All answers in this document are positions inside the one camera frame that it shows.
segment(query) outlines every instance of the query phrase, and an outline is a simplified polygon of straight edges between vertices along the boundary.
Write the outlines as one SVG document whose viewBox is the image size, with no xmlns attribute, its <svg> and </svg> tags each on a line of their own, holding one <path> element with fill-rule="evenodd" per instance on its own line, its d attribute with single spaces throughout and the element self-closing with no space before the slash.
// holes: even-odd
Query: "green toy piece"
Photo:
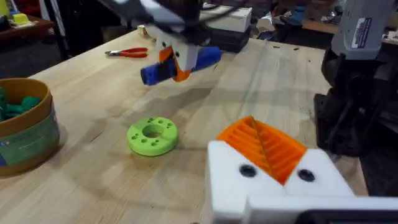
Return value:
<svg viewBox="0 0 398 224">
<path fill-rule="evenodd" d="M 7 104 L 4 97 L 4 90 L 0 87 L 0 121 L 6 119 Z"/>
<path fill-rule="evenodd" d="M 166 118 L 144 118 L 127 132 L 130 149 L 143 156 L 158 156 L 169 152 L 177 144 L 176 125 Z"/>
<path fill-rule="evenodd" d="M 29 111 L 40 103 L 41 99 L 36 96 L 27 96 L 22 100 L 21 105 L 7 104 L 6 117 L 13 118 Z"/>
</svg>

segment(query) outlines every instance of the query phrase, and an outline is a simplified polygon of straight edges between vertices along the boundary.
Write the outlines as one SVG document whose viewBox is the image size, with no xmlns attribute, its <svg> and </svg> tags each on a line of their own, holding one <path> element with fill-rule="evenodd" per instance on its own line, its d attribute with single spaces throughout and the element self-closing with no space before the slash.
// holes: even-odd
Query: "orange ridged part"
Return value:
<svg viewBox="0 0 398 224">
<path fill-rule="evenodd" d="M 306 147 L 287 134 L 247 116 L 226 128 L 217 140 L 227 142 L 268 175 L 285 184 Z"/>
</svg>

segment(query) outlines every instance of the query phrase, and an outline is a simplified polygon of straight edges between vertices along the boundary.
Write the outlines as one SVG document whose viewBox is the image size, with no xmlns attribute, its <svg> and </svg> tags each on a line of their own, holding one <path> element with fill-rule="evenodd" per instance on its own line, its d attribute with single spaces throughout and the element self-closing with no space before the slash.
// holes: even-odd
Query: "black cable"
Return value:
<svg viewBox="0 0 398 224">
<path fill-rule="evenodd" d="M 232 12 L 237 11 L 240 7 L 244 7 L 244 5 L 248 1 L 249 0 L 242 0 L 242 1 L 240 1 L 240 3 L 237 6 L 233 6 L 233 7 L 231 7 L 231 9 L 228 9 L 227 11 L 222 12 L 220 14 L 217 14 L 217 15 L 215 15 L 213 17 L 207 17 L 207 18 L 202 19 L 200 21 L 185 21 L 185 22 L 171 22 L 171 21 L 170 22 L 167 22 L 167 21 L 166 22 L 157 22 L 157 21 L 152 21 L 152 22 L 155 25 L 158 25 L 158 26 L 185 26 L 185 27 L 197 26 L 197 25 L 200 25 L 200 24 L 204 24 L 206 22 L 215 21 L 215 20 L 220 19 L 220 18 L 222 18 L 222 17 L 224 17 L 224 16 L 226 16 L 228 14 L 231 14 Z"/>
</svg>

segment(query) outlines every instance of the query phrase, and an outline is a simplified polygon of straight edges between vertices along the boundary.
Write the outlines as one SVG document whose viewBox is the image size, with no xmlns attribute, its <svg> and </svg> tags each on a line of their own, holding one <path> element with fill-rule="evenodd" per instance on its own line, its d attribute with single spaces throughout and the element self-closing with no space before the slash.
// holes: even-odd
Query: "hole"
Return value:
<svg viewBox="0 0 398 224">
<path fill-rule="evenodd" d="M 239 171 L 244 177 L 254 177 L 257 174 L 256 169 L 252 165 L 241 165 Z"/>
<path fill-rule="evenodd" d="M 313 173 L 307 169 L 300 169 L 297 172 L 297 175 L 302 180 L 307 181 L 307 182 L 313 182 L 315 180 L 315 176 L 313 175 Z"/>
<path fill-rule="evenodd" d="M 142 130 L 142 134 L 147 138 L 157 138 L 162 136 L 163 130 L 158 124 L 150 124 Z"/>
</svg>

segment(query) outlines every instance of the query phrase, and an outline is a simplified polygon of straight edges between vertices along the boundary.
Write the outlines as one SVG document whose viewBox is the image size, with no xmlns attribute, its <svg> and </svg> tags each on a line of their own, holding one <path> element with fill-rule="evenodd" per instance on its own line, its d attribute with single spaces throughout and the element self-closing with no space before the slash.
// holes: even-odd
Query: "green 3d printed part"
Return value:
<svg viewBox="0 0 398 224">
<path fill-rule="evenodd" d="M 169 152 L 177 143 L 175 124 L 166 118 L 144 118 L 127 132 L 130 149 L 143 156 L 158 156 Z"/>
</svg>

